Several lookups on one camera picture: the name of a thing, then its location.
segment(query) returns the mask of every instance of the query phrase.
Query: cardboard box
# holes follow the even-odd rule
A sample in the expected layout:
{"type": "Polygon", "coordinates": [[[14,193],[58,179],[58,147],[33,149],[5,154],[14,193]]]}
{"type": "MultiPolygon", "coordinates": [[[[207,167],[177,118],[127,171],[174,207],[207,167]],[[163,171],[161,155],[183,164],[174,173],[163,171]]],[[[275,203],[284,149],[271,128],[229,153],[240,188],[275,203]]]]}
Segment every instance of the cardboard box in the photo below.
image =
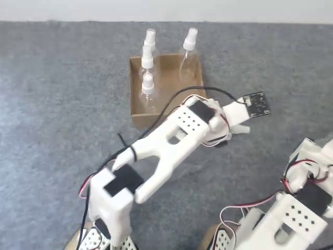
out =
{"type": "MultiPolygon", "coordinates": [[[[195,77],[193,82],[180,83],[179,78],[179,61],[181,55],[167,54],[161,55],[160,64],[160,81],[156,83],[160,91],[160,104],[157,114],[145,114],[139,102],[141,92],[141,80],[138,75],[141,66],[141,57],[130,58],[130,79],[131,79],[131,117],[132,122],[139,129],[149,127],[158,117],[158,114],[168,102],[170,97],[177,91],[189,86],[203,86],[201,64],[199,58],[196,60],[195,77]]],[[[197,94],[207,97],[205,90],[189,90],[179,94],[170,104],[164,113],[164,117],[176,106],[178,106],[188,95],[197,94]]]]}

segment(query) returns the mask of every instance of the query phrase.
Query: gray carpet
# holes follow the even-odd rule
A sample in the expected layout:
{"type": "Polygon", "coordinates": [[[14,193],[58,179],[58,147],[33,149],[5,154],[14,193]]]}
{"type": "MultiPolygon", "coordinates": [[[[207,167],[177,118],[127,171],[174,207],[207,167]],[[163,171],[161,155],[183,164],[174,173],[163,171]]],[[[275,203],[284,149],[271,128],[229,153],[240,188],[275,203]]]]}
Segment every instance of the gray carpet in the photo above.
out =
{"type": "MultiPolygon", "coordinates": [[[[1,249],[63,249],[82,218],[81,182],[122,146],[117,132],[128,142],[139,135],[129,56],[147,28],[162,52],[174,52],[191,26],[205,84],[236,96],[263,90],[273,114],[247,122],[252,133],[227,147],[200,147],[134,206],[141,249],[194,249],[222,207],[273,193],[296,145],[332,130],[333,26],[0,22],[1,249]]],[[[136,168],[147,177],[153,162],[136,168]]],[[[329,222],[311,249],[333,243],[329,222]]]]}

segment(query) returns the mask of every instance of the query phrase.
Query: robotic arm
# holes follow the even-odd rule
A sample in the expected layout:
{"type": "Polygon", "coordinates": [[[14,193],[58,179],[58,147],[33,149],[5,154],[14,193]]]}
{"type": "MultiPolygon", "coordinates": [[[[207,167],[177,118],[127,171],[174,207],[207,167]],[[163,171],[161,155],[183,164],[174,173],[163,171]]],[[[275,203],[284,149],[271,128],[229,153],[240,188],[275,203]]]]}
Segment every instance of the robotic arm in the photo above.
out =
{"type": "MultiPolygon", "coordinates": [[[[141,204],[149,199],[200,144],[217,146],[229,141],[232,134],[249,133],[250,128],[240,123],[267,114],[270,110],[262,92],[244,96],[222,108],[213,99],[187,97],[147,137],[121,153],[112,170],[104,168],[91,178],[89,218],[96,226],[99,224],[101,242],[105,244],[98,245],[98,240],[91,242],[101,250],[108,244],[112,247],[124,244],[130,239],[130,211],[134,201],[141,204]],[[154,174],[144,181],[130,164],[149,156],[160,160],[154,174]]],[[[86,249],[88,239],[92,238],[92,235],[86,236],[79,249],[86,249]]]]}
{"type": "MultiPolygon", "coordinates": [[[[236,250],[304,250],[327,226],[323,219],[333,212],[333,140],[323,148],[309,139],[291,154],[284,182],[287,192],[278,192],[265,214],[253,208],[240,220],[229,248],[236,250]]],[[[224,229],[219,233],[227,235],[224,229]]],[[[218,249],[216,241],[211,249],[218,249]]]]}

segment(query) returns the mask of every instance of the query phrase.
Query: white spray nozzle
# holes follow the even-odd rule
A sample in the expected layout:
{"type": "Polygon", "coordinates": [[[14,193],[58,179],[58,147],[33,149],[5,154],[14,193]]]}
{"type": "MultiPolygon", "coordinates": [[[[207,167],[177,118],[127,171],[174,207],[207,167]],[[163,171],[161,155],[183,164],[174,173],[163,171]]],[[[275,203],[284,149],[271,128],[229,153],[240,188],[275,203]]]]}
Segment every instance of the white spray nozzle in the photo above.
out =
{"type": "Polygon", "coordinates": [[[154,66],[150,46],[144,45],[142,47],[141,66],[144,69],[151,69],[154,66]]]}
{"type": "Polygon", "coordinates": [[[183,48],[187,51],[192,51],[196,46],[198,30],[196,28],[190,28],[185,38],[183,48]]]}
{"type": "Polygon", "coordinates": [[[156,31],[154,29],[148,29],[146,31],[146,38],[144,41],[144,45],[148,45],[151,48],[151,51],[155,49],[155,34],[156,31]]]}
{"type": "Polygon", "coordinates": [[[154,81],[151,73],[145,73],[142,81],[142,92],[151,95],[154,91],[154,81]]]}

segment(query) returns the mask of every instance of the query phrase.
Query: white wall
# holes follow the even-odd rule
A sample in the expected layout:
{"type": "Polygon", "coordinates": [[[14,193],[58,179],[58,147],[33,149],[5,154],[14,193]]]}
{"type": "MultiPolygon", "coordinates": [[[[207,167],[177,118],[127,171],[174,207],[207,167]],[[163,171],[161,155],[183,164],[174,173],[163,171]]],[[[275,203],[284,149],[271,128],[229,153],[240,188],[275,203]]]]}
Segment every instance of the white wall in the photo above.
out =
{"type": "Polygon", "coordinates": [[[0,0],[0,20],[333,23],[333,0],[0,0]]]}

